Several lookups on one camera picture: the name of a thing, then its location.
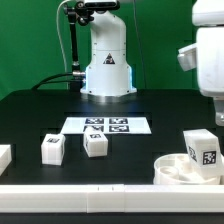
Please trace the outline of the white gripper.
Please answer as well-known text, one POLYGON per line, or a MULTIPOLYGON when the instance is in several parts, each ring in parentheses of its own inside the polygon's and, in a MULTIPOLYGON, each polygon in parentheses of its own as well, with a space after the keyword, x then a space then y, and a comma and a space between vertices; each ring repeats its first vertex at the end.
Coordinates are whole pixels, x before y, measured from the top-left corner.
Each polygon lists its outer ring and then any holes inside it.
POLYGON ((203 27, 196 42, 178 50, 184 71, 197 69, 197 83, 203 96, 213 99, 215 122, 224 126, 224 27, 203 27))

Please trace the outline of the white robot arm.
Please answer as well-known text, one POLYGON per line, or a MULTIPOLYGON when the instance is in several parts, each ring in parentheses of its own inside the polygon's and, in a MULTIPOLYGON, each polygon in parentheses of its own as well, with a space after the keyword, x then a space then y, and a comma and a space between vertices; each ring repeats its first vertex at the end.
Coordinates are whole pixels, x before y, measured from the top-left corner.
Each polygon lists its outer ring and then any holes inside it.
MULTIPOLYGON (((84 0, 84 8, 93 13, 91 25, 92 61, 87 67, 83 91, 100 97, 122 96, 130 88, 130 74, 108 90, 110 72, 125 65, 122 52, 124 33, 113 31, 116 21, 111 12, 118 0, 84 0)), ((224 126, 224 0, 197 0, 192 22, 198 27, 196 42, 181 48, 177 59, 185 71, 196 69, 202 95, 211 97, 216 124, 224 126)))

